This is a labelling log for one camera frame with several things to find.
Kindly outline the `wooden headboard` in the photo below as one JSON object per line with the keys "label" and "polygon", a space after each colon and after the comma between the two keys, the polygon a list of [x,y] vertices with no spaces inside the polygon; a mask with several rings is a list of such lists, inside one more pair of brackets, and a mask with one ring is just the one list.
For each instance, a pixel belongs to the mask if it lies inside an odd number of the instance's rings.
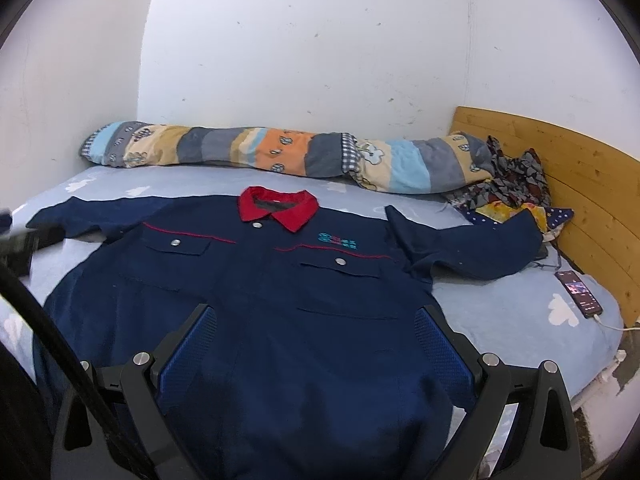
{"label": "wooden headboard", "polygon": [[553,205],[574,210],[559,237],[572,263],[603,285],[628,325],[639,317],[639,162],[589,136],[541,120],[459,106],[450,129],[493,136],[509,156],[536,151]]}

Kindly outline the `navy work shirt red collar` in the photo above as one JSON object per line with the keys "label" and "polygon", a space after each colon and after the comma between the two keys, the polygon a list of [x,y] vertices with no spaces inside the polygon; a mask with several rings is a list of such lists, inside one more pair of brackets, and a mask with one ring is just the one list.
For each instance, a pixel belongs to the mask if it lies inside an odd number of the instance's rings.
{"label": "navy work shirt red collar", "polygon": [[495,280],[536,257],[521,212],[436,230],[387,207],[326,209],[308,192],[70,198],[32,228],[103,245],[44,304],[81,359],[119,365],[155,348],[199,304],[215,338],[165,416],[209,479],[421,479],[444,449],[452,403],[416,339],[432,270]]}

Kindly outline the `dark patterned crumpled cloth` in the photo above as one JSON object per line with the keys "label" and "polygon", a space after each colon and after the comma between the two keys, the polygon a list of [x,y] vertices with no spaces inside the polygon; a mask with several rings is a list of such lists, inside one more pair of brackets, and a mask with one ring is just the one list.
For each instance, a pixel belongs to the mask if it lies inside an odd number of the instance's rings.
{"label": "dark patterned crumpled cloth", "polygon": [[544,168],[533,148],[520,157],[510,157],[503,153],[499,140],[493,136],[488,136],[483,142],[467,133],[465,137],[471,142],[472,155],[480,155],[480,169],[489,171],[491,177],[445,193],[450,205],[467,210],[493,202],[501,202],[511,208],[524,204],[552,205]]}

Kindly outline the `black smartphone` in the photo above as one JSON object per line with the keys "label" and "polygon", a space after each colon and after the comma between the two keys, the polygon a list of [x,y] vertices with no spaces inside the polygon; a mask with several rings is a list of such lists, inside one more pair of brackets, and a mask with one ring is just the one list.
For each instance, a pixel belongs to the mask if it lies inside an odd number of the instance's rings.
{"label": "black smartphone", "polygon": [[555,277],[573,299],[584,318],[594,318],[603,313],[602,306],[575,271],[556,271]]}

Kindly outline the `striped patchwork rolled quilt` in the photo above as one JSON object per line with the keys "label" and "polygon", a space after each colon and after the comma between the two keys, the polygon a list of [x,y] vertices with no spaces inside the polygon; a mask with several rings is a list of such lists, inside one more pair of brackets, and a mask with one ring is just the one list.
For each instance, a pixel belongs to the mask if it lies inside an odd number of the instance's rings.
{"label": "striped patchwork rolled quilt", "polygon": [[486,142],[463,132],[427,140],[367,140],[348,132],[112,122],[81,145],[95,165],[247,167],[311,179],[351,178],[371,191],[440,194],[490,179]]}

